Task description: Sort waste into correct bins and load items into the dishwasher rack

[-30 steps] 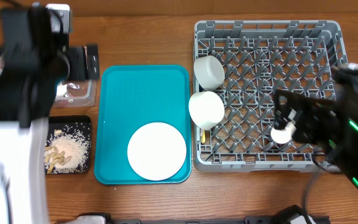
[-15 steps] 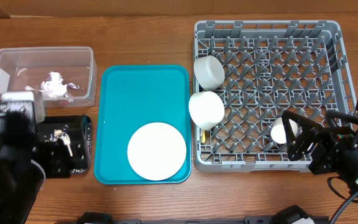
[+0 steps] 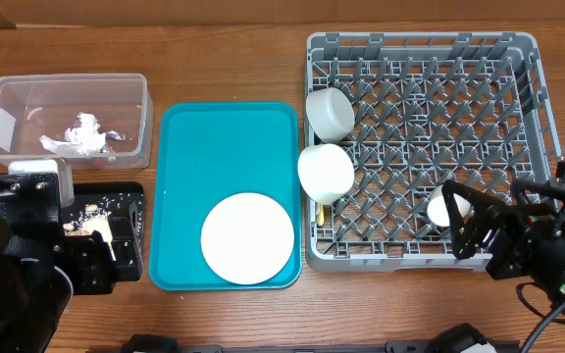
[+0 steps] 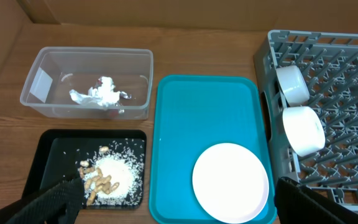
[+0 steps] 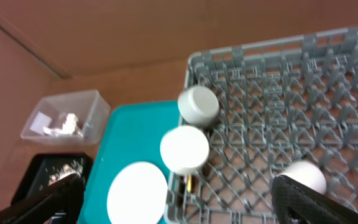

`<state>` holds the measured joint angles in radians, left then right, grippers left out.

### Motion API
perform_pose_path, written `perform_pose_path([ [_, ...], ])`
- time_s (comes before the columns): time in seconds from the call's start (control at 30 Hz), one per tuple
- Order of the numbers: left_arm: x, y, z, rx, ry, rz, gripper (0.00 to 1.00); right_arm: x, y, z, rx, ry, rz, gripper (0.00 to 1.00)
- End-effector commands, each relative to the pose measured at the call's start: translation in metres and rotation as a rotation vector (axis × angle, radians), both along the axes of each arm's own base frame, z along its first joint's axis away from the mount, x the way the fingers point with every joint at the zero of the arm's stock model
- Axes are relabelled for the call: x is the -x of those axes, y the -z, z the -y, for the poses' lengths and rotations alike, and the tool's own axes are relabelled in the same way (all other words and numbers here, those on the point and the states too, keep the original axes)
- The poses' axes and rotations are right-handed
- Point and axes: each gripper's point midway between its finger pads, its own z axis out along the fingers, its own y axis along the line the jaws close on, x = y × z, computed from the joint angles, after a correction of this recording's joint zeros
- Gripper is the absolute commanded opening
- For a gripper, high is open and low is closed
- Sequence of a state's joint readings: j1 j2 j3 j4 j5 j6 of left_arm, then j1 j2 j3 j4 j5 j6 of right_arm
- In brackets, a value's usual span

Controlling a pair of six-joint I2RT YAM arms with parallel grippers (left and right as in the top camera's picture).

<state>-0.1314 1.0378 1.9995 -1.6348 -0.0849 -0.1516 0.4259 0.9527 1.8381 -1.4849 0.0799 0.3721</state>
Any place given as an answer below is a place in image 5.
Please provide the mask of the white paper napkin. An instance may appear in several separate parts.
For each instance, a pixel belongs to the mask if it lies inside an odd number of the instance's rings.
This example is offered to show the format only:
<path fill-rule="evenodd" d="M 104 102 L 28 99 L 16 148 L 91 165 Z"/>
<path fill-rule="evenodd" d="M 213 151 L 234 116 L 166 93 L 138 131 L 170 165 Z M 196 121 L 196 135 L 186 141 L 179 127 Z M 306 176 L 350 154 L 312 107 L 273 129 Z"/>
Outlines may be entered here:
<path fill-rule="evenodd" d="M 60 134 L 74 134 L 77 130 L 78 117 L 73 113 L 68 113 L 60 130 Z"/>

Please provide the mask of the white paper cup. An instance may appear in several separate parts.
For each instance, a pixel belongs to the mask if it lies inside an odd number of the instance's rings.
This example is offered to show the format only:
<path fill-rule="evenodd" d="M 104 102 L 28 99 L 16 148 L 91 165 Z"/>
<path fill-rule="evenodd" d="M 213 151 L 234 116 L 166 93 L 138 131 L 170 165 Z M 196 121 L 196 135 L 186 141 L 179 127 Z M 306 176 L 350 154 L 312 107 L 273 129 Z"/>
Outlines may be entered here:
<path fill-rule="evenodd" d="M 285 175 L 320 194 L 327 191 L 327 182 L 322 171 L 313 163 L 305 160 L 290 164 L 280 175 Z"/>

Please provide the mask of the white rice pile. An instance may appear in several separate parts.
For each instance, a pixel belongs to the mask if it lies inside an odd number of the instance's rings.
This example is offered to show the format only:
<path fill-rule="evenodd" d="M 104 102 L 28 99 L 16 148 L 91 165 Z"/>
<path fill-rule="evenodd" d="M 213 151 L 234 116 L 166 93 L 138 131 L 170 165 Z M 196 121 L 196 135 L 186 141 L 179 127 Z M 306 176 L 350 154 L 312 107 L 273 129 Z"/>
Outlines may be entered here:
<path fill-rule="evenodd" d="M 78 159 L 70 160 L 63 164 L 53 165 L 52 173 L 48 175 L 48 185 L 52 185 L 72 174 L 80 176 L 83 173 L 83 163 L 83 159 Z"/>

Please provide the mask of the foil wrapper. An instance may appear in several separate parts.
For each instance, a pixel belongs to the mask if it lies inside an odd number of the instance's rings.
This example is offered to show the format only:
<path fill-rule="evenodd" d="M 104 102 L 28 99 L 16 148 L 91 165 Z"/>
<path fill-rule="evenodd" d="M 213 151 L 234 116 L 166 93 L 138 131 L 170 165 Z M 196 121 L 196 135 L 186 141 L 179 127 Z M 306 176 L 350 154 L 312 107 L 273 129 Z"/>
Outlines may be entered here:
<path fill-rule="evenodd" d="M 83 138 L 84 135 L 76 124 L 65 123 L 62 128 L 48 128 L 43 127 L 43 131 L 46 135 L 62 137 L 62 136 L 77 136 Z"/>

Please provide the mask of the yellow plastic fork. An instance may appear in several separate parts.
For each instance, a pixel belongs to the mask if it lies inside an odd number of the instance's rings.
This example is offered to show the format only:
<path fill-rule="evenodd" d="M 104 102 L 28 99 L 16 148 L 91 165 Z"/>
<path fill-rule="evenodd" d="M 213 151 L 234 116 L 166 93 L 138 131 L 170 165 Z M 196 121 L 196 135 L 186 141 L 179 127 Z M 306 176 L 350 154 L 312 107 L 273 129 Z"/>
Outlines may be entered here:
<path fill-rule="evenodd" d="M 188 193 L 191 193 L 191 190 L 192 190 L 192 176 L 191 175 L 187 176 L 186 190 Z"/>

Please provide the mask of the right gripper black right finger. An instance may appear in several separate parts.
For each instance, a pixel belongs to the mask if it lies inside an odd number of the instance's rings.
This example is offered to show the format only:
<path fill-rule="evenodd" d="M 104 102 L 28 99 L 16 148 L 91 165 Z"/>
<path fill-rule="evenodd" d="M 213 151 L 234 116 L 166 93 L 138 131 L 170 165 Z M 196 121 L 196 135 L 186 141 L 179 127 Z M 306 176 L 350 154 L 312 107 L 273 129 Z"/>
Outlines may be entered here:
<path fill-rule="evenodd" d="M 273 180 L 272 205 L 279 223 L 358 224 L 358 213 L 285 176 Z"/>

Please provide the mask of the white bowl with peanuts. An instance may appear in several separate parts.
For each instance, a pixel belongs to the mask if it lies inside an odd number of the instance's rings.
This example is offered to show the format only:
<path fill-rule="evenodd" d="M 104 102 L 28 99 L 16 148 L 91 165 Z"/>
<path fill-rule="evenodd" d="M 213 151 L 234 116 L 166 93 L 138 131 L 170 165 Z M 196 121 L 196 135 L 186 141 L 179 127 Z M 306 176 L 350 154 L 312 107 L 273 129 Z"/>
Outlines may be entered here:
<path fill-rule="evenodd" d="M 160 155 L 166 167 L 177 175 L 191 175 L 209 157 L 209 142 L 202 130 L 183 125 L 169 130 L 160 142 Z"/>

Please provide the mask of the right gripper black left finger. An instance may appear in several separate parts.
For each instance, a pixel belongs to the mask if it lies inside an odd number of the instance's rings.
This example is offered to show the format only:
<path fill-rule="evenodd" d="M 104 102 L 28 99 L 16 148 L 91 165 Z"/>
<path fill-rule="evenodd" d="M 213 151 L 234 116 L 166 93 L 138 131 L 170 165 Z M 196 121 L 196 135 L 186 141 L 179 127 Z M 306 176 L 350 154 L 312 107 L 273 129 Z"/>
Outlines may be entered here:
<path fill-rule="evenodd" d="M 0 211 L 0 223 L 44 223 L 58 212 L 66 214 L 65 223 L 76 223 L 84 202 L 83 179 L 71 174 L 38 194 Z"/>

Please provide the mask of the grey bowl with rice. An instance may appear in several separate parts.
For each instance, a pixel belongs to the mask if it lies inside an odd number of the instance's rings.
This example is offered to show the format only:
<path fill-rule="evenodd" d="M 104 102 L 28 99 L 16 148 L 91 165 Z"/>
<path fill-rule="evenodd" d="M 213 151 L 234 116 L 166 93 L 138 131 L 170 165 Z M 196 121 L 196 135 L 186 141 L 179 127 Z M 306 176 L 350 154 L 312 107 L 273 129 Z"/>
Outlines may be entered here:
<path fill-rule="evenodd" d="M 207 128 L 218 117 L 219 101 L 209 88 L 196 85 L 179 94 L 178 109 L 188 124 Z"/>

